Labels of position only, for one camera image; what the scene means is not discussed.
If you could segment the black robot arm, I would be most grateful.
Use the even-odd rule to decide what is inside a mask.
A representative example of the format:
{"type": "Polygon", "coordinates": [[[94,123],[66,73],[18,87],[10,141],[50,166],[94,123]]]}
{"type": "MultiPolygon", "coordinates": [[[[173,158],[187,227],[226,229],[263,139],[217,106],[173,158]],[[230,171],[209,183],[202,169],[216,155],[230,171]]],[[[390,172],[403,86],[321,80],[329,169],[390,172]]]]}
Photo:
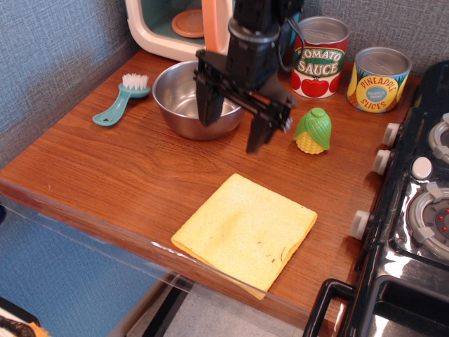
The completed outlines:
{"type": "Polygon", "coordinates": [[[204,126],[221,116],[225,99],[251,112],[247,153],[255,154],[276,130],[286,132],[290,111],[297,104],[279,81],[278,71],[287,72],[283,55],[289,33],[300,33],[294,17],[302,1],[237,1],[229,20],[230,40],[226,55],[197,51],[194,73],[199,120],[204,126]]]}

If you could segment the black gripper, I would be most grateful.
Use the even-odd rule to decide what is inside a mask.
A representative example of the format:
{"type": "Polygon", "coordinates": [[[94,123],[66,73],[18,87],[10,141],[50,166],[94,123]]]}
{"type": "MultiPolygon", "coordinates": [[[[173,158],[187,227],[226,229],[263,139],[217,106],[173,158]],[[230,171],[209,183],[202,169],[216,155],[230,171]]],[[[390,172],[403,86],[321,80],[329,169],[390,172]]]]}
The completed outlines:
{"type": "Polygon", "coordinates": [[[280,84],[277,72],[290,70],[283,56],[297,31],[297,20],[285,18],[265,31],[257,31],[231,19],[228,28],[227,54],[206,49],[196,53],[199,121],[204,126],[215,123],[225,99],[242,106],[254,115],[246,152],[255,154],[277,129],[287,131],[292,123],[290,111],[296,102],[280,84]]]}

